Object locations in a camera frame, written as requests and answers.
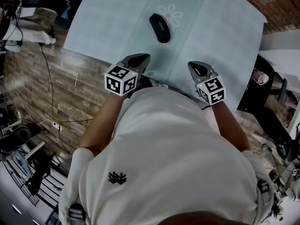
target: black logo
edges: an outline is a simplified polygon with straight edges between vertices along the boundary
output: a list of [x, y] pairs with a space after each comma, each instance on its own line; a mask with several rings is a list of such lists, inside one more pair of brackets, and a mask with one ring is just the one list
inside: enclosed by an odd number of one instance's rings
[[217, 78], [205, 82], [205, 86], [207, 87], [209, 93], [223, 88], [222, 84]]
[[120, 185], [122, 185], [124, 182], [127, 181], [127, 178], [126, 178], [126, 174], [123, 175], [123, 173], [121, 172], [120, 175], [116, 174], [115, 172], [113, 173], [109, 173], [108, 174], [108, 177], [109, 177], [109, 181], [114, 184], [114, 183], [119, 183]]
[[221, 90], [221, 91], [219, 91], [219, 92], [217, 92], [215, 94], [212, 94], [210, 96], [210, 98], [211, 98], [211, 103], [212, 104], [217, 103], [217, 102], [223, 100], [224, 99], [224, 90]]
[[125, 77], [127, 73], [129, 73], [129, 70], [119, 66], [115, 66], [111, 71], [108, 72], [108, 74], [119, 79], [123, 79], [123, 77]]
[[114, 92], [120, 94], [121, 82], [114, 80], [111, 77], [106, 77], [106, 87], [108, 90], [114, 91]]
[[129, 79], [128, 81], [124, 82], [123, 93], [126, 93], [135, 88], [135, 80], [136, 80], [136, 77], [133, 77], [133, 78]]

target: metal rack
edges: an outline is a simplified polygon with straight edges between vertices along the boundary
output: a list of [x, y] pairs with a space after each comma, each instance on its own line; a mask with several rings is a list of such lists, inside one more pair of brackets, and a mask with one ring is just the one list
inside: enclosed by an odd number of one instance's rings
[[5, 165], [5, 163], [3, 163], [6, 170], [8, 171], [9, 175], [11, 176], [11, 178], [14, 180], [14, 182], [16, 183], [16, 185], [20, 188], [20, 190], [23, 192], [23, 194], [29, 199], [29, 201], [34, 205], [36, 206], [39, 199], [35, 196], [35, 195], [32, 195], [30, 193], [30, 191], [28, 190], [28, 188], [26, 187], [25, 185], [25, 182], [23, 182], [21, 180], [21, 177], [18, 173], [14, 172], [14, 171], [11, 171], [7, 168], [7, 166]]

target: cable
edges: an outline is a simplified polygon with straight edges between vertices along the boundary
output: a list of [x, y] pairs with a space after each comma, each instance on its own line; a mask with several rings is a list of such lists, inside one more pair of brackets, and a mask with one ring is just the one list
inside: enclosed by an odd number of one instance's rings
[[7, 45], [7, 44], [5, 44], [5, 46], [10, 46], [10, 47], [13, 47], [13, 46], [17, 46], [18, 44], [15, 44], [15, 45]]
[[51, 74], [50, 74], [50, 69], [49, 69], [49, 65], [48, 65], [48, 60], [44, 54], [44, 51], [43, 51], [43, 46], [41, 45], [41, 43], [39, 43], [40, 47], [41, 47], [41, 50], [42, 50], [42, 53], [43, 53], [43, 56], [46, 60], [46, 64], [47, 64], [47, 68], [48, 68], [48, 73], [49, 73], [49, 77], [50, 77], [50, 82], [51, 82], [51, 87], [52, 87], [52, 104], [51, 104], [51, 109], [52, 109], [52, 118], [53, 118], [53, 122], [54, 122], [54, 125], [55, 125], [55, 119], [54, 119], [54, 111], [53, 111], [53, 99], [54, 99], [54, 90], [53, 90], [53, 82], [52, 82], [52, 78], [51, 78]]
[[282, 112], [282, 114], [281, 114], [281, 116], [280, 116], [280, 118], [279, 118], [279, 121], [281, 120], [282, 115], [285, 113], [285, 111], [286, 111], [286, 109], [287, 109], [288, 106], [289, 106], [289, 105], [287, 105], [287, 106], [285, 107], [285, 109], [283, 110], [283, 112]]
[[272, 150], [270, 151], [270, 153], [271, 153], [271, 155], [273, 156], [274, 162], [275, 162], [275, 164], [276, 164], [278, 176], [279, 176], [279, 178], [281, 178], [281, 176], [280, 176], [280, 174], [279, 174], [278, 163], [276, 162], [276, 159], [275, 159], [275, 157], [274, 157], [274, 155], [273, 155], [273, 153], [272, 153]]
[[60, 139], [61, 145], [64, 147], [64, 149], [65, 149], [66, 152], [67, 152], [67, 155], [68, 155], [68, 157], [69, 157], [69, 158], [67, 159], [67, 161], [68, 161], [69, 163], [72, 163], [72, 158], [71, 158], [71, 156], [70, 156], [70, 152], [67, 150], [67, 148], [65, 147], [64, 143], [62, 142], [62, 140], [61, 140], [61, 138], [60, 138], [60, 126], [61, 126], [61, 124], [67, 123], [67, 122], [85, 122], [85, 121], [90, 121], [90, 120], [93, 120], [93, 118], [91, 118], [91, 119], [86, 119], [86, 120], [64, 121], [64, 122], [61, 122], [61, 123], [59, 124], [59, 126], [58, 126], [58, 128], [59, 128], [59, 130], [58, 130], [58, 137], [59, 137], [59, 139]]
[[64, 149], [66, 150], [66, 152], [67, 152], [67, 155], [68, 155], [68, 159], [67, 159], [67, 161], [71, 164], [72, 163], [72, 158], [71, 158], [71, 156], [70, 156], [70, 153], [69, 153], [69, 151], [66, 149], [66, 147], [65, 147], [65, 145], [62, 143], [62, 140], [61, 140], [61, 138], [60, 138], [60, 131], [58, 130], [58, 137], [59, 137], [59, 139], [60, 139], [60, 143], [61, 143], [61, 145], [64, 147]]
[[7, 41], [9, 40], [9, 38], [11, 37], [11, 35], [13, 35], [13, 33], [14, 33], [14, 31], [15, 31], [15, 29], [16, 28], [18, 28], [19, 30], [20, 30], [20, 32], [21, 32], [21, 35], [22, 35], [22, 38], [21, 38], [21, 41], [23, 41], [23, 32], [22, 32], [22, 30], [20, 29], [20, 27], [18, 26], [18, 23], [19, 23], [19, 20], [20, 20], [20, 15], [21, 14], [19, 14], [19, 17], [18, 17], [18, 12], [17, 12], [17, 14], [16, 14], [16, 23], [15, 23], [15, 28], [14, 28], [14, 30], [12, 31], [12, 33], [8, 36], [8, 38], [6, 39]]
[[21, 118], [21, 120], [25, 120], [25, 121], [27, 121], [27, 122], [29, 122], [29, 123], [32, 123], [32, 122], [28, 121], [28, 120], [27, 120], [27, 119], [25, 119], [25, 118]]
[[42, 121], [42, 122], [40, 122], [40, 123], [37, 123], [37, 125], [40, 125], [40, 124], [42, 124], [42, 123], [44, 123], [44, 122], [46, 122], [46, 121], [52, 122], [50, 119], [45, 119], [44, 121]]
[[204, 110], [204, 109], [209, 108], [209, 107], [211, 107], [211, 105], [208, 105], [208, 106], [206, 106], [204, 108], [201, 108], [201, 110]]
[[[15, 72], [17, 70], [17, 66], [18, 66], [18, 64], [17, 64], [17, 55], [15, 53], [15, 71], [14, 71], [13, 76], [15, 75]], [[14, 79], [13, 79], [13, 90], [14, 90], [14, 102], [15, 102], [15, 80]], [[16, 102], [15, 102], [15, 109], [16, 109], [16, 111], [19, 111]]]
[[261, 142], [257, 145], [257, 147], [256, 147], [256, 149], [255, 149], [255, 151], [254, 151], [254, 154], [256, 153], [256, 151], [257, 151], [257, 149], [258, 149], [258, 147], [259, 147], [259, 145], [261, 145], [262, 144], [262, 142], [264, 141], [264, 139], [267, 137], [267, 135], [261, 140]]
[[259, 150], [258, 150], [258, 151], [256, 151], [256, 152], [259, 152], [259, 151], [263, 150], [263, 149], [264, 149], [264, 148], [266, 148], [266, 147], [267, 147], [267, 144], [265, 144], [265, 143], [264, 143], [264, 144], [262, 145], [262, 148], [261, 148], [261, 149], [259, 149]]
[[86, 119], [86, 120], [74, 120], [74, 121], [64, 121], [64, 122], [61, 122], [58, 126], [58, 128], [60, 128], [61, 124], [63, 123], [67, 123], [67, 122], [86, 122], [86, 121], [90, 121], [90, 120], [93, 120], [93, 118], [91, 119]]

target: white t-shirt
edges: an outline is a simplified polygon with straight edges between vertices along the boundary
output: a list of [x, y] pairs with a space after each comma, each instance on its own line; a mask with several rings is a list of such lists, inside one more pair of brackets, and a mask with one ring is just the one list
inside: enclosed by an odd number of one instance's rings
[[252, 224], [257, 173], [271, 184], [260, 159], [214, 132], [192, 100], [146, 88], [125, 101], [114, 138], [99, 155], [75, 151], [60, 218], [79, 190], [93, 225], [156, 225], [199, 210]]

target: table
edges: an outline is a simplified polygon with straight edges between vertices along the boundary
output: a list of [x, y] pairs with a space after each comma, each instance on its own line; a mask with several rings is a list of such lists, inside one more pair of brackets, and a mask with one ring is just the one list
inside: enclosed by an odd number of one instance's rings
[[300, 123], [300, 103], [298, 103], [296, 111], [292, 117], [292, 120], [288, 128], [286, 129], [292, 139], [296, 138], [296, 130], [297, 130], [296, 127], [299, 123]]
[[[164, 15], [171, 40], [157, 41], [149, 23]], [[109, 63], [149, 53], [145, 75], [199, 98], [188, 62], [210, 64], [223, 78], [226, 104], [234, 112], [243, 96], [265, 17], [246, 0], [83, 0], [64, 49]]]

